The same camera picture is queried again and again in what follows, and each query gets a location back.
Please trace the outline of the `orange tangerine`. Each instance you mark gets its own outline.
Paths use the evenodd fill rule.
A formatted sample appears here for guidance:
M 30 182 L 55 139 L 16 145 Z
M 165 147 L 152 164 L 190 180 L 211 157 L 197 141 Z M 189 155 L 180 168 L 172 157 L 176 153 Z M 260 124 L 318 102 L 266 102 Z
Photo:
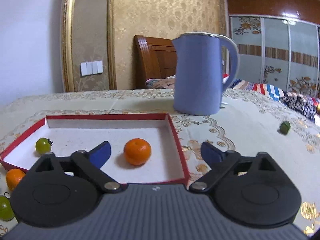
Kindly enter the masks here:
M 123 154 L 129 164 L 144 165 L 151 157 L 151 145 L 141 138 L 131 139 L 125 144 Z
M 25 173 L 17 168 L 11 169 L 6 174 L 6 183 L 10 191 L 14 191 L 19 182 L 23 179 Z

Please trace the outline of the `green tomato outside tray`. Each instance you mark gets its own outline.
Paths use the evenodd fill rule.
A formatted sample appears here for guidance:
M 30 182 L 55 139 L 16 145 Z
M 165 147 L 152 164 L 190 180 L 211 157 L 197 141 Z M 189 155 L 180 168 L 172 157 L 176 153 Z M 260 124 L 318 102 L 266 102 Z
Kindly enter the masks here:
M 10 205 L 10 194 L 4 192 L 0 196 L 0 219 L 3 221 L 10 221 L 15 217 L 15 214 Z

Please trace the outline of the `green tomato in tray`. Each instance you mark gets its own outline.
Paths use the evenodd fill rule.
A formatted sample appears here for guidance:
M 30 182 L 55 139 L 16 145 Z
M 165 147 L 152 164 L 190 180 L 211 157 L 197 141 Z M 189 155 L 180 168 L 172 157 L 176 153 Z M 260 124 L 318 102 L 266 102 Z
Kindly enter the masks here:
M 40 138 L 35 143 L 35 151 L 40 154 L 46 154 L 51 152 L 53 142 L 48 138 Z

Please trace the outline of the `embroidered cream tablecloth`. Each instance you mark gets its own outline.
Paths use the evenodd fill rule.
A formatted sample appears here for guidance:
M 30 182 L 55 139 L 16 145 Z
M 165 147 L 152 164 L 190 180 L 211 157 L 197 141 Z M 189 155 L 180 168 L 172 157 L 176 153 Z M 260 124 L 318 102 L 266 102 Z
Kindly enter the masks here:
M 195 181 L 208 172 L 200 145 L 208 141 L 242 155 L 269 153 L 299 189 L 302 205 L 295 224 L 308 236 L 319 229 L 319 127 L 279 102 L 247 90 L 228 89 L 215 115 L 173 110 L 169 89 L 110 90 L 28 96 L 1 108 L 1 149 L 47 115 L 169 113 Z M 287 135 L 279 132 L 289 121 Z

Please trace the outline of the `dark green lime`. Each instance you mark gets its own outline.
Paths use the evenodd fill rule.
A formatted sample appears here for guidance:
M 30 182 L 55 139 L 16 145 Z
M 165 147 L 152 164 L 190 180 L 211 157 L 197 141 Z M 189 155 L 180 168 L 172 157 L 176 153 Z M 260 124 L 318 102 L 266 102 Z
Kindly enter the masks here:
M 279 126 L 279 132 L 283 135 L 287 135 L 291 129 L 291 124 L 289 121 L 283 121 Z

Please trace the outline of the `red cardboard tray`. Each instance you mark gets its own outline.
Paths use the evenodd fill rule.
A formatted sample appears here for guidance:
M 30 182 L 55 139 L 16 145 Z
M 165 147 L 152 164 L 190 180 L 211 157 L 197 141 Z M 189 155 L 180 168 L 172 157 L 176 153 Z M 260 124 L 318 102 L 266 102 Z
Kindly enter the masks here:
M 180 141 L 167 113 L 48 115 L 14 135 L 1 151 L 3 167 L 29 170 L 40 158 L 35 146 L 41 138 L 53 142 L 51 152 L 57 157 L 70 157 L 76 151 L 86 154 L 95 167 L 121 184 L 187 184 L 189 180 Z M 136 138 L 151 146 L 150 158 L 140 166 L 124 158 L 124 146 Z

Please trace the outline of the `dark floral blanket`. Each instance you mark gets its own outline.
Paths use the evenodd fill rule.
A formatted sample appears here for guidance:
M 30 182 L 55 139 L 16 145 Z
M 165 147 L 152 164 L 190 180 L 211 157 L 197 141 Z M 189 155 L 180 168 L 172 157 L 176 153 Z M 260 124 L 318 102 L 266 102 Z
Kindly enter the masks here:
M 311 122 L 315 122 L 317 105 L 310 96 L 291 92 L 283 92 L 283 96 L 280 97 L 279 101 L 286 107 L 289 107 L 293 111 L 303 115 Z

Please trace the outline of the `blue electric kettle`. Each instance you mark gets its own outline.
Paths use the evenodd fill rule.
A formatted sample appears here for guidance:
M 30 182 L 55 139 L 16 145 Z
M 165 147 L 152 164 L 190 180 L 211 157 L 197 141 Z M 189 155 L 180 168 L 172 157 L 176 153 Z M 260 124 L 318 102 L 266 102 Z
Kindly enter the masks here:
M 172 40 L 177 66 L 173 107 L 189 115 L 218 113 L 223 92 L 233 83 L 240 64 L 236 43 L 224 35 L 183 33 Z M 223 82 L 221 48 L 231 56 L 229 77 Z

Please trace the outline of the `striped colourful bedding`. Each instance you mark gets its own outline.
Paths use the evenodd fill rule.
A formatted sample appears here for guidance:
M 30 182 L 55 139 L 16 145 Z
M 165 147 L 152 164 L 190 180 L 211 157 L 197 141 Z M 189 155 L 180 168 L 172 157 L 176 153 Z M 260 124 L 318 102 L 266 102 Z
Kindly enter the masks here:
M 170 76 L 166 77 L 164 79 L 148 79 L 145 82 L 145 86 L 147 89 L 174 89 L 175 86 L 175 77 L 176 76 Z M 232 89 L 242 89 L 242 90 L 252 90 L 256 91 L 258 93 L 261 93 L 265 96 L 268 96 L 274 101 L 279 101 L 280 98 L 288 96 L 293 98 L 302 98 L 304 101 L 308 101 L 313 103 L 315 106 L 319 105 L 319 98 L 312 98 L 309 95 L 303 95 L 303 94 L 297 94 L 295 92 L 287 92 L 283 91 L 278 87 L 275 87 L 273 85 L 268 85 L 266 83 L 250 83 L 248 81 L 236 79 L 232 83 L 231 87 Z

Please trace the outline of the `sliding door wardrobe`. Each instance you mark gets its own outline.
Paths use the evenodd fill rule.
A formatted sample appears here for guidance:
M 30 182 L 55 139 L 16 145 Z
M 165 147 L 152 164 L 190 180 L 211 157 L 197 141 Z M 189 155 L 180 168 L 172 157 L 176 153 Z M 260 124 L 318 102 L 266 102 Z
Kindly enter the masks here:
M 239 79 L 319 96 L 319 0 L 227 0 Z

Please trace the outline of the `wooden bed headboard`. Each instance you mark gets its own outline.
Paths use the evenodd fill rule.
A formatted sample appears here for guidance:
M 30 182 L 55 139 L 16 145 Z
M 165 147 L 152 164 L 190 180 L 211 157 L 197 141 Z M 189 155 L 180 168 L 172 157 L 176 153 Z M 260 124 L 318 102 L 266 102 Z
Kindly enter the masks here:
M 137 89 L 145 89 L 149 79 L 175 75 L 177 55 L 170 39 L 136 35 L 133 40 Z

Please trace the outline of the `white wall switch panel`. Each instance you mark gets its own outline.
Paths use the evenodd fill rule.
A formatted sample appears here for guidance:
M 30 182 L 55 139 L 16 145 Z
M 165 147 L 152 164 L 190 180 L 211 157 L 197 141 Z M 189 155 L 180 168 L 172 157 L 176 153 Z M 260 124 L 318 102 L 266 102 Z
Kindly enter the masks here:
M 80 63 L 81 77 L 102 74 L 103 71 L 104 70 L 103 70 L 103 62 L 102 61 L 92 61 L 92 62 Z

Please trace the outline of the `gold wall frame moulding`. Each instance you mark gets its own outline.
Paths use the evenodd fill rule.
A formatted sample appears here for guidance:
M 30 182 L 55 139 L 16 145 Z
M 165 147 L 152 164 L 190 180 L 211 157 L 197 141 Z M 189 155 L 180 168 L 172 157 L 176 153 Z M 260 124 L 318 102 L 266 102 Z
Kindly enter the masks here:
M 62 76 L 65 92 L 115 90 L 114 0 L 63 0 Z M 102 61 L 103 73 L 80 75 L 80 63 Z

